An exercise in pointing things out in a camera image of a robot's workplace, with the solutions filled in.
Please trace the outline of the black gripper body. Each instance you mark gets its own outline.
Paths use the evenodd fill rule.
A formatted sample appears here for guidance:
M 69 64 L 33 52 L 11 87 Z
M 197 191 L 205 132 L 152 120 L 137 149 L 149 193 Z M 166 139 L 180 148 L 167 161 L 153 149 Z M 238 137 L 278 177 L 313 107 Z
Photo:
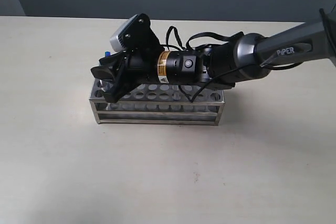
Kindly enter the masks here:
M 151 29 L 147 14 L 136 14 L 115 32 L 115 52 L 124 52 L 127 71 L 139 84 L 158 84 L 157 60 L 163 46 Z

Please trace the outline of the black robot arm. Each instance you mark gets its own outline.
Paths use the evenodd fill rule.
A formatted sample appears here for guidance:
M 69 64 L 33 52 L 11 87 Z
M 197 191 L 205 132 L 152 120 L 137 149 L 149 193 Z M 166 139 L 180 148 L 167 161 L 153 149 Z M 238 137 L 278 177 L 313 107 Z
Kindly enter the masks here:
M 109 103 L 142 84 L 191 85 L 200 90 L 227 90 L 238 82 L 262 79 L 271 71 L 295 68 L 304 62 L 335 61 L 335 12 L 319 10 L 319 18 L 276 35 L 238 32 L 223 36 L 203 32 L 193 36 L 215 43 L 196 47 L 182 42 L 176 27 L 176 45 L 161 43 L 146 14 L 127 20 L 110 38 L 114 54 L 106 53 L 91 69 L 92 75 L 111 87 L 103 92 Z

